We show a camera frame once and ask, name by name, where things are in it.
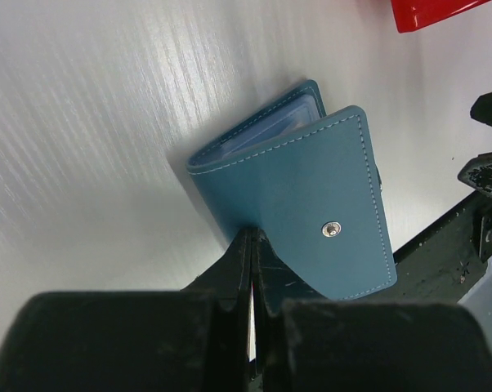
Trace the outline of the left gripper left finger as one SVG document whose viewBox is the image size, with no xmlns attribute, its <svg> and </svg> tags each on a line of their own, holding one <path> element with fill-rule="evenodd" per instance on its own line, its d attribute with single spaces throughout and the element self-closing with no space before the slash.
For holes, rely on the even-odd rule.
<svg viewBox="0 0 492 392">
<path fill-rule="evenodd" d="M 253 233 L 179 291 L 42 292 L 0 346 L 0 391 L 245 391 Z"/>
</svg>

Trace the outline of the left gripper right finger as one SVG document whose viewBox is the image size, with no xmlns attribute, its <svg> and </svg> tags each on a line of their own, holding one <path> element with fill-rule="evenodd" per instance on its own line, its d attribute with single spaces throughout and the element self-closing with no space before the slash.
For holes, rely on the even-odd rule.
<svg viewBox="0 0 492 392">
<path fill-rule="evenodd" d="M 288 267 L 253 235 L 257 360 L 266 391 L 492 391 L 492 352 L 459 305 L 277 296 Z"/>
</svg>

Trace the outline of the red plastic bin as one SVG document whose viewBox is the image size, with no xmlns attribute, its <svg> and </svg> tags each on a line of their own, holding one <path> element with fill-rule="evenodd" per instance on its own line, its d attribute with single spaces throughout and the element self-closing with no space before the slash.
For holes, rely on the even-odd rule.
<svg viewBox="0 0 492 392">
<path fill-rule="evenodd" d="M 399 33 L 410 33 L 469 11 L 490 0 L 391 0 Z"/>
</svg>

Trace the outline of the blue leather card holder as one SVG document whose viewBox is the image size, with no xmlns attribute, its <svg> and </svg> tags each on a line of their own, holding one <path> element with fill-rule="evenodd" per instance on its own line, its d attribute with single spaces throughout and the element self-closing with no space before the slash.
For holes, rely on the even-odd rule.
<svg viewBox="0 0 492 392">
<path fill-rule="evenodd" d="M 306 80 L 186 164 L 222 233 L 261 229 L 275 254 L 332 300 L 393 286 L 395 261 L 364 110 L 328 114 Z"/>
</svg>

